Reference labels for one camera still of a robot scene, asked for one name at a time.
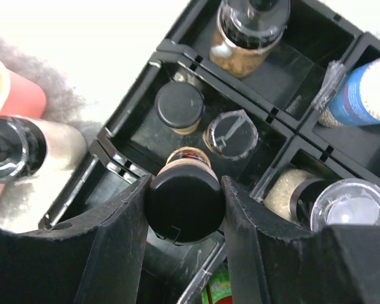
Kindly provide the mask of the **brown spice bottle black cap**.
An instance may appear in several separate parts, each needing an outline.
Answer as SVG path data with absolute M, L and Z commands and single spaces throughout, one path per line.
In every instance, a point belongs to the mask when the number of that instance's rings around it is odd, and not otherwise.
M 264 61 L 281 40 L 291 4 L 283 1 L 222 1 L 209 58 L 242 79 Z

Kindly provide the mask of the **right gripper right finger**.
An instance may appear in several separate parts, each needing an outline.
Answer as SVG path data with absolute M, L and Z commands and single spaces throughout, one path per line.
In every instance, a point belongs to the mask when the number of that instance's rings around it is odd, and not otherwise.
M 380 303 L 380 227 L 311 232 L 222 179 L 234 303 Z

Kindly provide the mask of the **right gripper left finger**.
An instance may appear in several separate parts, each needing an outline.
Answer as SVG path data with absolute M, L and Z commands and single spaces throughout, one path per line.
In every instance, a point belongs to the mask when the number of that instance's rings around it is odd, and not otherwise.
M 0 229 L 0 303 L 134 303 L 146 247 L 140 178 L 97 208 L 13 234 Z

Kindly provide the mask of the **dark spice jar black lid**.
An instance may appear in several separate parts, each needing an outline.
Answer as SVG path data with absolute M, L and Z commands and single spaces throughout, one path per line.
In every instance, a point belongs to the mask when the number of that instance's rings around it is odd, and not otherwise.
M 170 154 L 146 191 L 145 214 L 156 236 L 177 246 L 204 241 L 219 229 L 224 195 L 204 151 L 184 146 Z

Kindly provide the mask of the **sauce bottle yellow cap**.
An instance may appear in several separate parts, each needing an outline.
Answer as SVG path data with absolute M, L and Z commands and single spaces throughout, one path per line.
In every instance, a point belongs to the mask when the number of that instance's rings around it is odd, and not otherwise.
M 212 275 L 201 292 L 202 304 L 233 304 L 231 280 L 227 269 L 219 269 Z

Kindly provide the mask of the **blue label white granule bottle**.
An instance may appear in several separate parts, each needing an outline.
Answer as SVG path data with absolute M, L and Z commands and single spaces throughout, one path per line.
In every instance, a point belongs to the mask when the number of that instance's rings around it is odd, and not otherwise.
M 349 74 L 319 123 L 329 128 L 380 124 L 380 58 Z

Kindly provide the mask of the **clear lid seasoning jar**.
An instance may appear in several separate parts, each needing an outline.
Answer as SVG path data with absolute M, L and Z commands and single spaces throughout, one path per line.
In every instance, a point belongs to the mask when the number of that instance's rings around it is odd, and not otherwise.
M 314 232 L 329 225 L 380 225 L 380 187 L 363 179 L 333 181 L 289 168 L 263 203 L 283 219 Z

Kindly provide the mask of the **white salt bottle black cap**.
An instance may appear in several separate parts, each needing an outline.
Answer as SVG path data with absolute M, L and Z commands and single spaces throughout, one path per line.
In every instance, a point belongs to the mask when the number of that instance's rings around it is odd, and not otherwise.
M 0 183 L 75 168 L 86 141 L 74 127 L 27 117 L 0 117 Z

